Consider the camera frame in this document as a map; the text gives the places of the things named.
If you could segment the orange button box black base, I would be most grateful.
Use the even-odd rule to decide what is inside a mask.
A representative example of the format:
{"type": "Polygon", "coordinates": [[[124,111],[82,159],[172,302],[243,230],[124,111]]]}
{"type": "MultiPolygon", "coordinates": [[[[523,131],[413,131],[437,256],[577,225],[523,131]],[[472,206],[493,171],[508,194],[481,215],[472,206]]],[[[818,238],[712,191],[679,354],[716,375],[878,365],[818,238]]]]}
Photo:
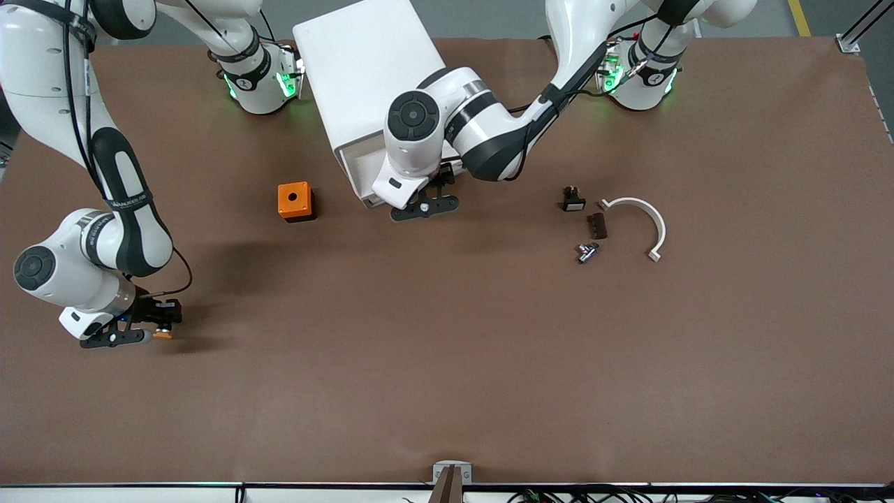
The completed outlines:
{"type": "Polygon", "coordinates": [[[291,182],[277,187],[277,211],[288,223],[316,219],[315,194],[308,182],[291,182]]]}

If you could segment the brown pointed bar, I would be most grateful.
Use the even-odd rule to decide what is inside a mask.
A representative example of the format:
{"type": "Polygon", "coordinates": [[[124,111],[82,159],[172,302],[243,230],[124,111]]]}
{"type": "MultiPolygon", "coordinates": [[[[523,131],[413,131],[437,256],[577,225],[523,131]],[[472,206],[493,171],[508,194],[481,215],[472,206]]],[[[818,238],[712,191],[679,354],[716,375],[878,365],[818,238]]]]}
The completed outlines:
{"type": "Polygon", "coordinates": [[[461,464],[440,464],[433,467],[434,487],[427,503],[464,503],[464,474],[461,464]]]}

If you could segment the grey clamp bracket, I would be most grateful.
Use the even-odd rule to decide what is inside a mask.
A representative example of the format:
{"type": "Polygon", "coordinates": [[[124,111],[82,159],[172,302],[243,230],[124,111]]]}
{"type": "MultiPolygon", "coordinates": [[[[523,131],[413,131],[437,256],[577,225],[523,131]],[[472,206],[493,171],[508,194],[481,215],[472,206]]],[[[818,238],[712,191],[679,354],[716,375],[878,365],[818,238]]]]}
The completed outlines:
{"type": "Polygon", "coordinates": [[[437,484],[437,480],[441,475],[441,472],[448,470],[450,466],[454,466],[454,478],[461,480],[462,485],[469,485],[473,483],[473,465],[470,462],[461,461],[461,460],[441,460],[435,462],[432,467],[432,484],[437,484]]]}

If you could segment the white plastic drawer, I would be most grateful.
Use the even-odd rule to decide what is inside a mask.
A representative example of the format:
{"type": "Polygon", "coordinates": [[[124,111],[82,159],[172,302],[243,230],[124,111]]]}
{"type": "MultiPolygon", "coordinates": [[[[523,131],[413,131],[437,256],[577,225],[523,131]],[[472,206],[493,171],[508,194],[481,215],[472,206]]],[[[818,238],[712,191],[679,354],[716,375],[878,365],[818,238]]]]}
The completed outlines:
{"type": "Polygon", "coordinates": [[[381,135],[343,146],[337,153],[354,194],[367,208],[384,204],[372,190],[372,184],[382,169],[386,150],[381,135]]]}

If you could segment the white drawer cabinet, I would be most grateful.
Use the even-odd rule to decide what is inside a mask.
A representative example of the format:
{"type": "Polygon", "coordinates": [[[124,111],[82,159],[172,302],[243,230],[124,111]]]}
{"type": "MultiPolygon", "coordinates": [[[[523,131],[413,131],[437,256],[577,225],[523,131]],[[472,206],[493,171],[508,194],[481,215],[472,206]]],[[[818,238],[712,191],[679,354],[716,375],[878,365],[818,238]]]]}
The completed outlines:
{"type": "Polygon", "coordinates": [[[393,99],[445,67],[411,0],[360,0],[295,25],[293,37],[341,168],[343,146],[383,137],[393,99]]]}

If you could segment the white table edge rail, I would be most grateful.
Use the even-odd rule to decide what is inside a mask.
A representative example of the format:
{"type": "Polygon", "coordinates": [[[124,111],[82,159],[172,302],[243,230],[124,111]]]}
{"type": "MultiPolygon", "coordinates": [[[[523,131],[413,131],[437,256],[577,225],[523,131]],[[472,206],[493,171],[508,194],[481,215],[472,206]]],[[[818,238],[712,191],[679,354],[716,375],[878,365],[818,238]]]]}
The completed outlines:
{"type": "Polygon", "coordinates": [[[894,481],[845,483],[58,483],[0,485],[0,503],[894,503],[894,481]]]}

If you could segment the white curved plastic bracket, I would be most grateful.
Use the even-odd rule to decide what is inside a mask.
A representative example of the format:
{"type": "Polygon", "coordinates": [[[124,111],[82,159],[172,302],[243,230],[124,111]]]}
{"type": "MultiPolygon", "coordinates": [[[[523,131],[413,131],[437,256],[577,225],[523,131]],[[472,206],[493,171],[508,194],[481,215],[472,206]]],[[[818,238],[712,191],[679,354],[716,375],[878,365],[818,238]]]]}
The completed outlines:
{"type": "Polygon", "coordinates": [[[658,211],[657,207],[653,204],[648,203],[648,201],[642,200],[642,198],[632,198],[632,197],[623,197],[623,198],[614,198],[614,200],[606,200],[606,198],[602,198],[599,201],[599,205],[603,210],[613,209],[614,207],[619,207],[622,205],[628,205],[632,207],[636,207],[636,209],[644,211],[645,214],[648,214],[652,223],[655,225],[655,229],[657,230],[657,241],[652,248],[649,249],[647,255],[650,260],[654,262],[659,262],[661,260],[661,248],[662,245],[666,242],[667,238],[667,225],[662,217],[660,211],[658,211]]]}

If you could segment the aluminium frame post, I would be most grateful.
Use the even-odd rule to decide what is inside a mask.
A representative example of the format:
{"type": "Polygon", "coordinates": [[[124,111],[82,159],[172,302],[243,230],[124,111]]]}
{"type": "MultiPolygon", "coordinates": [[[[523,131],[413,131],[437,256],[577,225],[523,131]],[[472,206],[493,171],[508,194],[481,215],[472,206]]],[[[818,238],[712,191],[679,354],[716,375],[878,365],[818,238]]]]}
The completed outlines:
{"type": "Polygon", "coordinates": [[[894,0],[874,0],[874,3],[844,32],[835,36],[837,46],[844,54],[858,54],[860,39],[886,14],[894,10],[894,0]]]}

